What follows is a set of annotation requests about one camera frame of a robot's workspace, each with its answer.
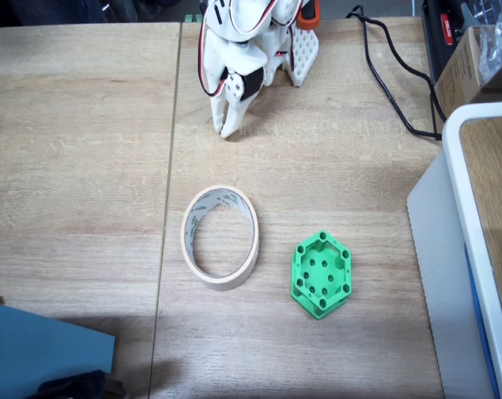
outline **masking tape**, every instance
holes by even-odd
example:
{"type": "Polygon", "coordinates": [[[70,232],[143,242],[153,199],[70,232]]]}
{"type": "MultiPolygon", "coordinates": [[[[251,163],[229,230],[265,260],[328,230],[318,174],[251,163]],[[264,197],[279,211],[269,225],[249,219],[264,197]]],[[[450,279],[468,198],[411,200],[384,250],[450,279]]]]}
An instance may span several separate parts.
{"type": "Polygon", "coordinates": [[[251,274],[258,257],[258,219],[249,198],[226,185],[213,185],[198,193],[188,205],[181,225],[181,248],[190,270],[209,288],[227,291],[238,287],[251,274]],[[245,262],[234,273],[217,277],[205,273],[194,260],[194,233],[198,224],[211,209],[232,206],[239,209],[253,227],[253,243],[245,262]]]}

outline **blue folder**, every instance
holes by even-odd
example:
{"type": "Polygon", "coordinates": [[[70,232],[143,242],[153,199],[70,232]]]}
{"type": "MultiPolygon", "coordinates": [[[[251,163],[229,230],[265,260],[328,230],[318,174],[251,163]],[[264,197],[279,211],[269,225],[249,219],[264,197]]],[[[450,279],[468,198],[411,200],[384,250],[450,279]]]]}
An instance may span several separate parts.
{"type": "Polygon", "coordinates": [[[20,399],[43,382],[111,372],[114,337],[0,305],[0,399],[20,399]]]}

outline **white robotic hand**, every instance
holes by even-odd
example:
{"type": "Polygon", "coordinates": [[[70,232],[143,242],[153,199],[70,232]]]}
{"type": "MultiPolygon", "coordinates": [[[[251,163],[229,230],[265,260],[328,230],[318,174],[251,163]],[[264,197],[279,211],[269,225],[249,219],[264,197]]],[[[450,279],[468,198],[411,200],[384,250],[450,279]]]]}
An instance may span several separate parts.
{"type": "Polygon", "coordinates": [[[295,86],[303,84],[316,59],[318,43],[313,31],[302,31],[293,24],[309,1],[210,0],[204,7],[199,81],[210,96],[214,128],[223,138],[239,128],[249,104],[262,86],[272,84],[278,67],[288,71],[295,86]],[[211,91],[205,85],[203,68],[211,91]],[[226,101],[229,110],[224,122],[226,101]]]}

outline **wooden table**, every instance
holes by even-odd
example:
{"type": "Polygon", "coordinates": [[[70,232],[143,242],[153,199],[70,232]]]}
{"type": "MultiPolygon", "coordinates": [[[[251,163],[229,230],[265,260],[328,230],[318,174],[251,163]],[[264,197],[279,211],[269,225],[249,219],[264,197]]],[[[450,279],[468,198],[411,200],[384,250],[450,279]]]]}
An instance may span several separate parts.
{"type": "Polygon", "coordinates": [[[148,391],[179,24],[0,29],[0,294],[148,391]]]}
{"type": "MultiPolygon", "coordinates": [[[[426,70],[421,21],[386,23],[426,70]]],[[[279,72],[229,140],[197,81],[198,33],[182,26],[176,74],[178,25],[0,30],[0,294],[116,335],[133,397],[149,380],[151,397],[442,397],[406,213],[440,146],[405,131],[359,23],[323,23],[303,87],[279,72]],[[185,207],[212,184],[246,193],[261,229],[253,273],[225,293],[180,253],[185,207]],[[351,250],[353,294],[316,321],[289,281],[295,245],[319,229],[351,250]]],[[[381,32],[370,40],[402,110],[430,129],[425,84],[381,32]]],[[[221,227],[209,250],[236,258],[245,226],[221,227]]]]}
{"type": "MultiPolygon", "coordinates": [[[[425,70],[421,21],[386,23],[398,52],[425,70]]],[[[181,33],[151,396],[442,397],[406,213],[440,146],[405,131],[367,67],[359,22],[323,23],[303,87],[279,72],[227,141],[197,82],[198,32],[185,24],[181,33]],[[187,204],[214,184],[246,193],[261,229],[250,278],[222,293],[188,270],[179,242],[187,204]],[[351,250],[353,294],[316,321],[290,297],[290,258],[320,229],[351,250]]],[[[382,78],[413,123],[430,129],[425,83],[371,32],[382,78]]],[[[220,226],[208,250],[232,255],[228,236],[245,232],[220,226]]]]}
{"type": "Polygon", "coordinates": [[[460,136],[502,304],[502,118],[469,123],[460,136]]]}

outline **green hexagonal object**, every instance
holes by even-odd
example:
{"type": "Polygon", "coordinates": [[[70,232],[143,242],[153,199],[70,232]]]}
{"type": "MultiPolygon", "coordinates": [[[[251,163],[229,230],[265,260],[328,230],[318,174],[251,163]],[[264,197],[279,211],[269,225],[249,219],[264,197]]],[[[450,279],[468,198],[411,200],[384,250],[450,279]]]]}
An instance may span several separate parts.
{"type": "Polygon", "coordinates": [[[326,231],[303,241],[292,256],[291,290],[310,314],[324,318],[352,293],[351,253],[326,231]]]}

